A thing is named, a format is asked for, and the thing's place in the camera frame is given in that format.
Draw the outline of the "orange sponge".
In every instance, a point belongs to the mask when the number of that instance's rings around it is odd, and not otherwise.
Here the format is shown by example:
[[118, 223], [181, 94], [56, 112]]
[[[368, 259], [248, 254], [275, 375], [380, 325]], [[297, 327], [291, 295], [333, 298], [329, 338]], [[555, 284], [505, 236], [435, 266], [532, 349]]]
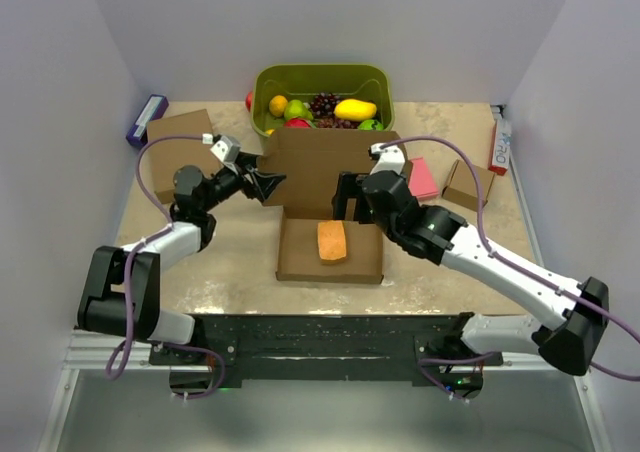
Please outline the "orange sponge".
[[317, 248], [323, 263], [337, 263], [348, 256], [347, 237], [342, 221], [322, 221], [317, 224]]

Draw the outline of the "brown cardboard paper box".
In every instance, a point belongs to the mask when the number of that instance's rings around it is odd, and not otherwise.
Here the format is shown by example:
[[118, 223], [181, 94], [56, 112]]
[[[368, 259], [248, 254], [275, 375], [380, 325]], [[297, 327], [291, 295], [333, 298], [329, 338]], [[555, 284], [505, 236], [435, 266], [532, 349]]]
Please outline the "brown cardboard paper box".
[[279, 281], [378, 285], [384, 277], [384, 238], [375, 225], [360, 224], [347, 210], [347, 257], [330, 265], [320, 259], [317, 224], [332, 218], [339, 174], [367, 174], [369, 147], [397, 140], [395, 131], [289, 128], [275, 130], [263, 145], [258, 169], [283, 174], [266, 207], [283, 208], [275, 270]]

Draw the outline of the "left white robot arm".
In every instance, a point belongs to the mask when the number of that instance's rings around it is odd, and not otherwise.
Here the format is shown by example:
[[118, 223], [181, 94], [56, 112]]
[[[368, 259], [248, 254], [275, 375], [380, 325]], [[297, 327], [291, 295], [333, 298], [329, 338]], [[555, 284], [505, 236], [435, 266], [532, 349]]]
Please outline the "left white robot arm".
[[183, 363], [200, 362], [207, 340], [194, 331], [193, 316], [161, 308], [161, 274], [209, 245], [216, 228], [211, 209], [238, 192], [264, 202], [285, 178], [253, 165], [224, 167], [210, 177], [195, 166], [178, 170], [167, 226], [136, 243], [101, 246], [93, 253], [78, 327], [135, 341], [172, 343], [173, 354]]

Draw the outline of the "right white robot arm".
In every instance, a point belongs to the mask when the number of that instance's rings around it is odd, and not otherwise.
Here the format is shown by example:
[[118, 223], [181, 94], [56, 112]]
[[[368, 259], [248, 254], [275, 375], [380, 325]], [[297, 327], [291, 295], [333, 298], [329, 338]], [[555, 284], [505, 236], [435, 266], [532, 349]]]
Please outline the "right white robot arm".
[[340, 173], [334, 218], [345, 215], [350, 199], [359, 222], [376, 225], [408, 255], [472, 277], [526, 310], [524, 316], [466, 316], [437, 351], [438, 362], [448, 357], [466, 365], [491, 352], [516, 352], [538, 355], [569, 375], [586, 374], [608, 325], [605, 283], [552, 273], [482, 238], [462, 216], [420, 204], [393, 171]]

